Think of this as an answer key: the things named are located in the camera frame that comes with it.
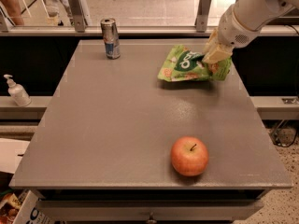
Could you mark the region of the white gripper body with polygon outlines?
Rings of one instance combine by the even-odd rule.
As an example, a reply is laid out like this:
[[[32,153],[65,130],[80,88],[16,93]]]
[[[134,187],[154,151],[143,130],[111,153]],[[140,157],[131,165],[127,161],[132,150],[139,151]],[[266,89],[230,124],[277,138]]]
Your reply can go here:
[[[222,14],[218,25],[219,42],[234,48],[244,48],[257,37],[260,31],[251,31],[245,28],[236,18],[234,5]]]

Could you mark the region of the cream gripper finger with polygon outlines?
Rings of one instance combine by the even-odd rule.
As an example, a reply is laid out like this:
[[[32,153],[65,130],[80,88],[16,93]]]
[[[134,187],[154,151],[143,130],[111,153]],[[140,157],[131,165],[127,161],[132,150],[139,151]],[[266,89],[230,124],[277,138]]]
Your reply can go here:
[[[208,41],[205,44],[203,53],[207,55],[215,54],[218,51],[219,39],[218,39],[218,29],[215,28],[211,33]]]
[[[213,64],[225,60],[232,56],[233,49],[234,48],[232,46],[226,46],[218,43],[206,44],[203,50],[203,62]]]

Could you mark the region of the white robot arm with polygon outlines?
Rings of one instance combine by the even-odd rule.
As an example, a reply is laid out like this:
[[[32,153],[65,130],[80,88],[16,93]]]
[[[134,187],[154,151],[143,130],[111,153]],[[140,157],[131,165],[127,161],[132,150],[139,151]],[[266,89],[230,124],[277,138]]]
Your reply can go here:
[[[203,50],[204,63],[229,58],[234,48],[244,48],[270,21],[299,8],[299,0],[237,0],[221,15],[218,27]]]

